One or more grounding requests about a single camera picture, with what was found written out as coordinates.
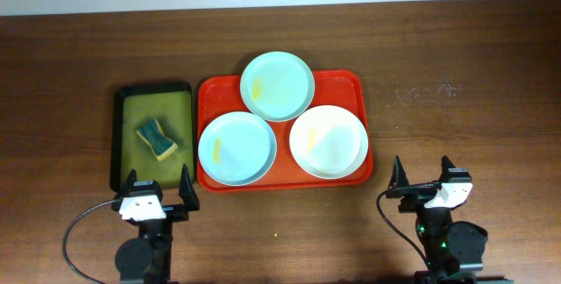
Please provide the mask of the white plate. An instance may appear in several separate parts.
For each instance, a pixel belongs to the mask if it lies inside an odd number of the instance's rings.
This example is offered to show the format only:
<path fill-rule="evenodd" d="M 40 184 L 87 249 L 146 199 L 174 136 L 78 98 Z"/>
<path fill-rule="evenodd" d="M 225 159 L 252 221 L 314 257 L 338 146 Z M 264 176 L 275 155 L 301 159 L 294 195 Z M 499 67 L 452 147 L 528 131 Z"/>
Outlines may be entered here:
<path fill-rule="evenodd" d="M 291 128 L 288 143 L 297 165 L 324 180 L 354 173 L 369 150 L 363 123 L 335 105 L 320 105 L 302 113 Z"/>

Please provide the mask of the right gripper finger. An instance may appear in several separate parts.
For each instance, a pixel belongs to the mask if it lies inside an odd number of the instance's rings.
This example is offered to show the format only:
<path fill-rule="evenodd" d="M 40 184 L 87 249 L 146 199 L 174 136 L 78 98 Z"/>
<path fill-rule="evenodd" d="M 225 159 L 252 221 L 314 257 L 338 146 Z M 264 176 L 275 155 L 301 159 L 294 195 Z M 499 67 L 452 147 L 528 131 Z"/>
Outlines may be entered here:
<path fill-rule="evenodd" d="M 455 166 L 451 162 L 448 156 L 444 155 L 441 159 L 442 172 L 440 174 L 439 180 L 443 183 L 453 182 L 455 179 Z"/>
<path fill-rule="evenodd" d="M 398 156 L 394 157 L 393 171 L 390 182 L 388 184 L 389 189 L 405 188 L 409 186 L 407 174 L 402 166 L 401 160 Z"/>

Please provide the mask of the pale green plate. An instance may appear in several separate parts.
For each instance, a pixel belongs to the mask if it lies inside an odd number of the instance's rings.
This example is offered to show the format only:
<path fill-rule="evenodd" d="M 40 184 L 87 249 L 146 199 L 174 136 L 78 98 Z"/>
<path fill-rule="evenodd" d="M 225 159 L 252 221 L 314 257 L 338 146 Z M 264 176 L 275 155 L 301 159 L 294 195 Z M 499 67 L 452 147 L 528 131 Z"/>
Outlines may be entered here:
<path fill-rule="evenodd" d="M 245 67 L 240 80 L 240 95 L 246 108 L 271 122 L 301 115 L 310 106 L 315 90 L 309 66 L 286 52 L 257 56 Z"/>

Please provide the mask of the green and yellow sponge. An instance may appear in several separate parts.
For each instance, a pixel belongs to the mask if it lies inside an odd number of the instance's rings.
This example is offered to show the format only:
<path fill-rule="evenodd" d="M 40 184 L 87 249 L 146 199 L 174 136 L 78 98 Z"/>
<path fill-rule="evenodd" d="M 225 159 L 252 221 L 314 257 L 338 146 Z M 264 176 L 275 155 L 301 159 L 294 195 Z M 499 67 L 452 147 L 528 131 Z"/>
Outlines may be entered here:
<path fill-rule="evenodd" d="M 163 161 L 178 149 L 178 145 L 165 135 L 157 119 L 145 122 L 136 133 L 149 146 L 158 161 Z"/>

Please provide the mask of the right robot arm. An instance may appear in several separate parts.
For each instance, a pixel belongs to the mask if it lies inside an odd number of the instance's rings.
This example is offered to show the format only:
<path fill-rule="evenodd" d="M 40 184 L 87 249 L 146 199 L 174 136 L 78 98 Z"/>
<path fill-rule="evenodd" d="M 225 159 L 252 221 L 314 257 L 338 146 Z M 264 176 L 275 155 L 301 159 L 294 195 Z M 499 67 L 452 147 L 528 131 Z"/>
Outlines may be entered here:
<path fill-rule="evenodd" d="M 414 283 L 475 283 L 476 273 L 483 269 L 488 233 L 451 217 L 470 194 L 472 177 L 447 156 L 442 157 L 441 167 L 438 180 L 411 184 L 400 159 L 395 158 L 388 188 L 380 195 L 398 199 L 399 212 L 416 214 L 415 233 L 422 245 L 414 249 L 427 269 L 415 272 Z"/>

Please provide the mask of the light blue plate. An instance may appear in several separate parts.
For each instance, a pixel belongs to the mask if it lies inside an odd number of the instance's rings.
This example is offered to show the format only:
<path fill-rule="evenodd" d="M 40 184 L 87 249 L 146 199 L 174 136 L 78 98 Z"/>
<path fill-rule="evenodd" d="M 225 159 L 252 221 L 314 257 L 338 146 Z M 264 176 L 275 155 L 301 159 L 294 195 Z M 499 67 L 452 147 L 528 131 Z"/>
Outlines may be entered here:
<path fill-rule="evenodd" d="M 259 181 L 272 167 L 277 140 L 272 127 L 249 112 L 233 111 L 212 120 L 202 131 L 198 157 L 204 172 L 231 187 Z"/>

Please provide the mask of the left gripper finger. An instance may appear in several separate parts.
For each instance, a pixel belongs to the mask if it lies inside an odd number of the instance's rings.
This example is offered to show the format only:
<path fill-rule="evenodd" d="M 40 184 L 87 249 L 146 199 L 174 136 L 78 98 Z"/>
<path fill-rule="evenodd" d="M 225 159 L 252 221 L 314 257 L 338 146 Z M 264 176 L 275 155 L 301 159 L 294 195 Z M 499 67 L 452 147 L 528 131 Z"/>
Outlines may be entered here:
<path fill-rule="evenodd" d="M 182 166 L 181 170 L 179 197 L 183 200 L 186 211 L 198 211 L 200 209 L 200 201 L 192 185 L 186 164 Z"/>
<path fill-rule="evenodd" d="M 122 200 L 123 198 L 127 197 L 130 194 L 131 188 L 134 186 L 134 183 L 136 181 L 137 181 L 137 173 L 134 169 L 132 169 L 129 172 L 124 184 L 119 188 L 114 199 Z"/>

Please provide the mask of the red plastic serving tray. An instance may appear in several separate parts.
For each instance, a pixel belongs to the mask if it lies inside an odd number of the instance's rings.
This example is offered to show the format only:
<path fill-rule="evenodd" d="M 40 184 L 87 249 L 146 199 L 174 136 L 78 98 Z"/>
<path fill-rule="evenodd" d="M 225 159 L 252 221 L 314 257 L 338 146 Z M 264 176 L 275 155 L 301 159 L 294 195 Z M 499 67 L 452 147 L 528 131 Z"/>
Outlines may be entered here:
<path fill-rule="evenodd" d="M 360 79 L 347 69 L 315 70 L 313 72 L 316 90 L 310 104 L 335 105 L 354 114 L 364 126 L 368 126 L 365 100 Z M 197 134 L 201 135 L 206 126 L 225 113 L 246 111 L 240 95 L 239 75 L 219 75 L 202 82 L 197 91 Z M 289 149 L 289 133 L 294 122 L 272 122 L 270 125 L 277 139 L 277 154 L 270 170 L 258 181 L 244 186 L 227 186 L 213 180 L 196 164 L 196 178 L 209 192 L 232 193 L 242 191 L 275 190 L 287 188 L 322 188 L 361 184 L 373 173 L 373 153 L 357 170 L 341 179 L 325 180 L 308 174 L 294 160 Z"/>

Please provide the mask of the black tray with green liner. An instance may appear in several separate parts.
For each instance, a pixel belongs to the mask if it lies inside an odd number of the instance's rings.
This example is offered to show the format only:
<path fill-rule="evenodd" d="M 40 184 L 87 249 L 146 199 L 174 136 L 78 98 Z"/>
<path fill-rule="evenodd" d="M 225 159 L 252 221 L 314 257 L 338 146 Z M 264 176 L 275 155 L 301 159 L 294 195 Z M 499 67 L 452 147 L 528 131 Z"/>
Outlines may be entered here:
<path fill-rule="evenodd" d="M 153 120 L 178 146 L 163 160 L 158 160 L 137 134 Z M 110 188 L 117 192 L 131 170 L 137 172 L 138 181 L 157 181 L 163 189 L 179 187 L 184 167 L 195 181 L 195 127 L 193 91 L 188 82 L 153 82 L 118 89 L 113 100 Z"/>

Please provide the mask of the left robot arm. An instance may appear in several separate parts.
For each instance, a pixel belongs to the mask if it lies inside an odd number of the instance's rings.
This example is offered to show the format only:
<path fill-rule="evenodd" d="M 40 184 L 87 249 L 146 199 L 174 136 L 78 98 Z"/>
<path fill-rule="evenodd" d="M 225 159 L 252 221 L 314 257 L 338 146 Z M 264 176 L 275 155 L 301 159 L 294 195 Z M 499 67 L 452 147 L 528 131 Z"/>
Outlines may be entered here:
<path fill-rule="evenodd" d="M 120 245 L 115 255 L 121 283 L 171 281 L 173 225 L 188 221 L 188 214 L 200 209 L 187 166 L 181 170 L 179 197 L 181 203 L 164 205 L 160 184 L 138 181 L 137 173 L 130 171 L 111 206 L 124 221 L 138 228 L 138 235 Z"/>

